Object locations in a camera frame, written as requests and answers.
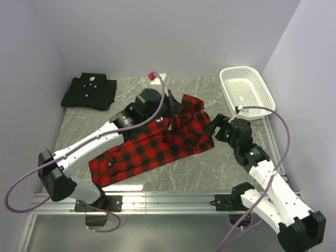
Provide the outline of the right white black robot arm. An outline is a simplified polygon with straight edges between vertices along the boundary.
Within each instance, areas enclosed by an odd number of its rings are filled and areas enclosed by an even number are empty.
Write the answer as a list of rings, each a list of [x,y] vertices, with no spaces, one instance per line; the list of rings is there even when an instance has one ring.
[[[325,216],[306,205],[281,177],[269,155],[254,143],[250,122],[218,114],[206,130],[213,133],[216,128],[219,131],[215,138],[228,143],[238,164],[264,190],[260,193],[245,182],[233,187],[229,195],[215,195],[211,202],[215,207],[244,211],[220,243],[218,251],[223,251],[232,242],[229,237],[251,212],[275,231],[284,251],[308,251],[322,243]]]

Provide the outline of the red black plaid shirt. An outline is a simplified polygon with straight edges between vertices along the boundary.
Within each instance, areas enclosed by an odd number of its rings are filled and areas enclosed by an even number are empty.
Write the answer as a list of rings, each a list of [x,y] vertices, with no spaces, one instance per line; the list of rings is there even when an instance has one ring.
[[[139,134],[89,162],[92,181],[106,187],[214,147],[204,102],[185,94],[175,119],[158,118]]]

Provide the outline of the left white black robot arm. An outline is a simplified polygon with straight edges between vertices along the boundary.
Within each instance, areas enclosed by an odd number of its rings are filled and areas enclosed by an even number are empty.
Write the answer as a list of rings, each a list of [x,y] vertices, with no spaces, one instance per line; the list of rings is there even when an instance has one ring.
[[[38,171],[50,199],[54,202],[73,198],[87,205],[93,211],[105,207],[106,198],[102,187],[94,181],[76,178],[77,171],[86,163],[112,147],[134,137],[148,119],[175,118],[182,104],[168,90],[162,96],[155,89],[144,89],[135,101],[109,119],[101,128],[68,148],[51,153],[44,150],[39,154],[38,164],[44,168]]]

